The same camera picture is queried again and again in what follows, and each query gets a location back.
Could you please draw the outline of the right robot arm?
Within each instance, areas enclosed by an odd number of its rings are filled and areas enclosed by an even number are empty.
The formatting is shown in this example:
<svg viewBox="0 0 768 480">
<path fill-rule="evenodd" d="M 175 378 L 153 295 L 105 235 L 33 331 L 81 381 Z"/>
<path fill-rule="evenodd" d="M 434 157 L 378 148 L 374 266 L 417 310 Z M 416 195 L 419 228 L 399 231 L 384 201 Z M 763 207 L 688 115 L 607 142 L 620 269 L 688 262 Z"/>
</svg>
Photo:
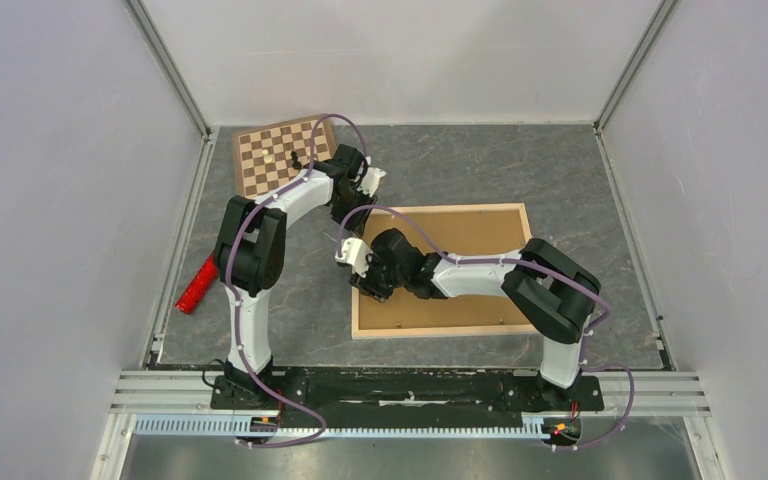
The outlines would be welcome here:
<svg viewBox="0 0 768 480">
<path fill-rule="evenodd" d="M 423 300 L 507 298 L 543 338 L 540 400 L 562 408 L 577 396 L 585 329 L 594 308 L 605 304 L 602 285 L 547 241 L 532 238 L 520 250 L 492 257 L 439 249 L 423 253 L 400 230 L 390 228 L 371 243 L 339 241 L 335 260 L 351 269 L 353 287 L 379 302 L 398 289 Z"/>
</svg>

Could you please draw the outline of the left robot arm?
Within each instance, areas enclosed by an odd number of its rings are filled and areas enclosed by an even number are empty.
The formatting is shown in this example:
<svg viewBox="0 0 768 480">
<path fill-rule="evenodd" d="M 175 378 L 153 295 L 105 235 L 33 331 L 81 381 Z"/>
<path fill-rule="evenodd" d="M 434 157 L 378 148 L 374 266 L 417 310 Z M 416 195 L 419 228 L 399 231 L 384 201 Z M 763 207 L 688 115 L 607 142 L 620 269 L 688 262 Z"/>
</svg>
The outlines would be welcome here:
<svg viewBox="0 0 768 480">
<path fill-rule="evenodd" d="M 228 202 L 213 254 L 231 315 L 223 377 L 247 406 L 261 408 L 274 393 L 272 379 L 262 372 L 272 363 L 269 299 L 284 269 L 289 227 L 327 206 L 342 232 L 362 235 L 365 208 L 377 202 L 385 176 L 368 156 L 341 144 L 330 159 L 311 161 L 286 185 Z"/>
</svg>

